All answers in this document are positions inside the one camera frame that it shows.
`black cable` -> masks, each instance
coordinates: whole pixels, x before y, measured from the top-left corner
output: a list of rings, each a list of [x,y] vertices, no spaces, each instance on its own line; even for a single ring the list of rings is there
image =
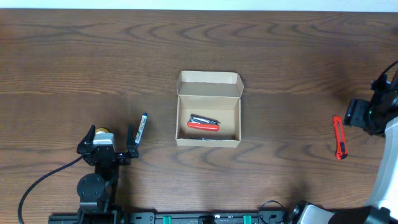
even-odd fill
[[[34,182],[25,192],[24,196],[22,196],[21,201],[19,202],[19,206],[18,206],[18,220],[20,224],[24,224],[24,220],[22,219],[22,206],[24,205],[25,199],[27,197],[27,195],[33,190],[34,187],[36,187],[37,184],[39,184],[42,180],[46,179],[47,177],[53,175],[54,173],[61,171],[67,167],[70,167],[72,165],[74,165],[75,163],[77,163],[78,161],[80,161],[83,158],[83,156],[80,156],[79,158],[75,159],[74,161],[68,163],[65,166],[59,167],[56,170],[53,170],[51,172],[49,172],[48,174],[45,174],[44,176],[42,176],[39,180],[36,180],[36,182]]]
[[[390,64],[386,69],[384,69],[384,71],[380,74],[379,78],[381,78],[383,75],[385,75],[396,64],[398,64],[398,60],[395,61],[394,63]]]
[[[261,219],[261,221],[262,221],[263,223],[265,223],[265,224],[269,224],[269,223],[267,223],[266,221],[264,221],[264,219],[260,216],[260,212],[261,212],[261,209],[264,208],[264,206],[266,206],[266,205],[269,204],[269,203],[277,203],[278,205],[280,205],[280,206],[282,207],[282,209],[283,209],[284,211],[286,211],[285,207],[284,207],[283,205],[281,205],[279,202],[275,201],[275,200],[268,200],[268,201],[264,202],[264,203],[261,205],[261,207],[259,208],[259,212],[258,212],[257,215],[258,215],[258,217]],[[279,222],[275,222],[275,224],[279,224],[279,223],[283,223],[283,222],[284,222],[284,218],[282,217],[282,219],[281,219]]]

